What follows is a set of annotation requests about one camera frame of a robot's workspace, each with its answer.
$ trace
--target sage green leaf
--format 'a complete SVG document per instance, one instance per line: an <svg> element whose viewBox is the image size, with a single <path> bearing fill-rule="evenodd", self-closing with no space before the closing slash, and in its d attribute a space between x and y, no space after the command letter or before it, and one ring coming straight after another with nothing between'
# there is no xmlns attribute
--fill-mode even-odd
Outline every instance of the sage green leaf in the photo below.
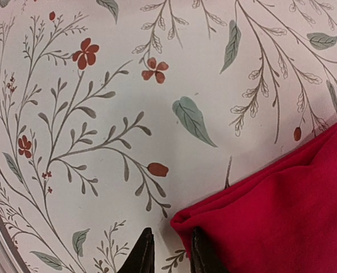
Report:
<svg viewBox="0 0 337 273"><path fill-rule="evenodd" d="M72 235L72 246L73 246L73 249L75 250L75 253L79 257L84 256L84 254L83 254L83 243L87 239L87 234L88 234L89 230L90 229L77 231Z"/></svg>
<svg viewBox="0 0 337 273"><path fill-rule="evenodd" d="M7 154L6 152L4 152L3 154L5 156L5 159L7 160L7 164L9 166L9 168L16 175L18 180L23 184L22 174L19 172L19 169L18 169L17 165L15 164L13 158L9 154Z"/></svg>
<svg viewBox="0 0 337 273"><path fill-rule="evenodd" d="M225 71L235 60L238 54L239 41L241 40L241 31L239 30L236 22L231 20L229 23L229 42L225 47L224 65L220 71Z"/></svg>
<svg viewBox="0 0 337 273"><path fill-rule="evenodd" d="M55 258L53 256L38 251L31 251L31 253L36 255L42 262L52 267L54 270L58 271L62 270L61 261L58 258Z"/></svg>
<svg viewBox="0 0 337 273"><path fill-rule="evenodd" d="M115 0L96 0L96 2L103 7L106 7L114 17L114 20L118 21L118 4Z"/></svg>
<svg viewBox="0 0 337 273"><path fill-rule="evenodd" d="M306 36L312 47L317 50L333 47L337 43L337 36L329 36L321 32L308 33Z"/></svg>
<svg viewBox="0 0 337 273"><path fill-rule="evenodd" d="M327 87L330 93L330 97L332 98L332 103L333 103L333 107L337 113L337 96L335 94L335 90L334 90L334 86L333 84L327 80Z"/></svg>
<svg viewBox="0 0 337 273"><path fill-rule="evenodd" d="M198 109L194 101L188 97L182 97L179 101L175 101L172 110L181 121L185 129L210 146L217 147L211 141L207 129L205 128L203 113Z"/></svg>

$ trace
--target red fabric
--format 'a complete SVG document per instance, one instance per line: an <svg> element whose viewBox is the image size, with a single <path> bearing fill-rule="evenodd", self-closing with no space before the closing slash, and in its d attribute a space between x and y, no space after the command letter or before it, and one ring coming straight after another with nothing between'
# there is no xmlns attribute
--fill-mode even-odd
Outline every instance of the red fabric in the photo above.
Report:
<svg viewBox="0 0 337 273"><path fill-rule="evenodd" d="M337 272L337 124L171 225L188 253L200 226L231 273Z"/></svg>

